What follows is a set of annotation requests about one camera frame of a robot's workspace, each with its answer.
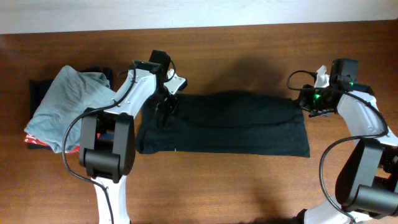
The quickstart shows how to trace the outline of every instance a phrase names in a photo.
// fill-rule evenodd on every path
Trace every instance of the white wall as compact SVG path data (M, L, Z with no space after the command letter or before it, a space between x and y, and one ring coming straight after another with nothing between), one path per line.
M397 0L0 0L0 34L397 17Z

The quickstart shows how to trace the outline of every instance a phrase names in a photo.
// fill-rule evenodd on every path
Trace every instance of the table surface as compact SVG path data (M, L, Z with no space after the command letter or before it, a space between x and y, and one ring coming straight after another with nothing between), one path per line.
M28 80L53 78L64 65L77 70L127 69L165 50L188 79L184 93L245 89L296 98L285 85L295 70L329 69L335 58L359 60L358 79L371 85L377 105L398 130L398 22L342 22L196 29L117 30L0 35L0 222L97 223L92 185L72 177L61 155L28 150ZM115 78L116 88L123 80ZM298 75L293 85L311 83ZM127 178L127 209L133 223L238 223L292 217L322 203L318 163L333 141L349 136L343 119L306 118L311 158L158 152L136 156ZM325 183L353 150L347 142L330 153ZM69 158L79 167L77 155ZM386 218L369 223L396 223Z

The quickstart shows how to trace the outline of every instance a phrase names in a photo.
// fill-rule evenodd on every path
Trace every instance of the cloth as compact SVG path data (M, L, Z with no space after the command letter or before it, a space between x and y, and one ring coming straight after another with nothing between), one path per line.
M179 95L174 113L145 104L136 138L141 154L228 152L310 157L303 113L291 99L247 91Z
M103 73L81 73L64 66L52 82L25 132L48 144L54 152L61 151L62 140L69 124L86 108L111 103L115 92L109 89ZM72 128L66 151L79 145L81 121Z
M110 89L113 90L112 69L106 68L106 67L104 67L103 69L101 69L99 67L90 67L90 68L86 68L80 72L102 72L105 75L106 79L109 80ZM43 81L29 80L30 119L33 118L33 115L36 112L36 109L39 107L40 103L42 102L45 94L49 90L53 81L54 81L54 79L43 80ZM40 141L35 136L30 135L30 134L26 134L25 142L27 143L28 149L52 150L52 148L48 144ZM79 150L80 150L80 147L77 146L69 153L78 152Z

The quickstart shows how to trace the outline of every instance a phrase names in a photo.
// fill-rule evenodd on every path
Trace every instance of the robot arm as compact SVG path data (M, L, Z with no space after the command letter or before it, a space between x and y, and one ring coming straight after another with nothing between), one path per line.
M126 81L114 96L125 98L118 106L84 117L81 124L80 164L87 175L107 189L114 223L128 224L126 209L126 179L135 158L134 118L143 104L172 113L178 103L176 92L187 85L175 70L167 72L170 57L154 50L149 62L134 61ZM102 140L96 133L114 132L114 140ZM95 185L99 223L111 223L109 206L103 189Z
M315 88L334 88L348 91L369 102L378 110L376 98L368 86L357 84L358 62L339 59L333 62L331 76L323 66L317 72ZM301 107L315 116L333 109L345 120L352 136L376 135L385 129L379 116L363 102L331 91L300 93L297 100ZM398 138L388 128L388 133L379 138L354 140L355 149L336 182L336 196L332 200L340 204L357 222L398 216ZM390 173L388 179L376 176L378 168ZM329 202L307 210L306 224L350 223L346 215L333 208Z

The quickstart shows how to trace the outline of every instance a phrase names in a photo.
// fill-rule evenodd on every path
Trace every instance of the folded shirt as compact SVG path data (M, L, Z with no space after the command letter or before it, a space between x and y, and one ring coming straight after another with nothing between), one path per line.
M48 144L54 152L60 152L70 123L88 107L111 104L114 94L103 73L78 72L68 65L64 66L24 131ZM69 134L67 152L79 145L80 128L81 121L74 125Z

